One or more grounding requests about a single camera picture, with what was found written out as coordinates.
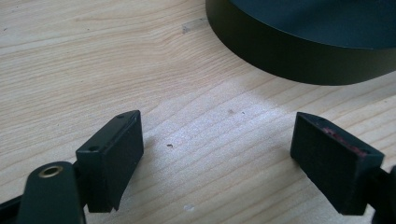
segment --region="black plastic part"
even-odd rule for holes
[[[206,0],[219,39],[290,80],[346,85],[396,70],[396,1]]]
[[[379,170],[369,186],[368,202],[375,209],[372,223],[396,223],[396,166],[390,174]]]
[[[17,223],[85,223],[71,163],[53,162],[30,173]]]
[[[20,209],[22,196],[13,198],[0,204],[0,223],[12,224],[17,221],[17,214]]]
[[[143,155],[139,111],[112,119],[76,151],[78,160],[34,170],[22,196],[0,204],[0,223],[85,223],[82,208],[110,212]]]
[[[85,185],[82,194],[89,211],[118,210],[122,193],[143,156],[140,112],[116,116],[76,154],[75,167]]]
[[[383,153],[326,119],[297,113],[290,155],[339,213],[364,214]]]

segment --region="light wood surface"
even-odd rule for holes
[[[332,208],[290,158],[295,113],[329,119],[396,164],[396,74],[343,87],[267,74],[231,53],[204,0],[0,2],[0,202],[119,113],[145,155],[118,212],[88,223],[369,223]]]

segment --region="screw hole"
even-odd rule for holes
[[[41,178],[49,178],[58,175],[64,168],[62,166],[50,166],[42,170],[38,176]]]
[[[89,151],[97,151],[97,150],[99,150],[99,147],[97,147],[97,146],[89,147],[88,150]]]

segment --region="worn black pad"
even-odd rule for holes
[[[343,215],[363,215],[370,174],[384,154],[326,119],[297,113],[291,156]]]

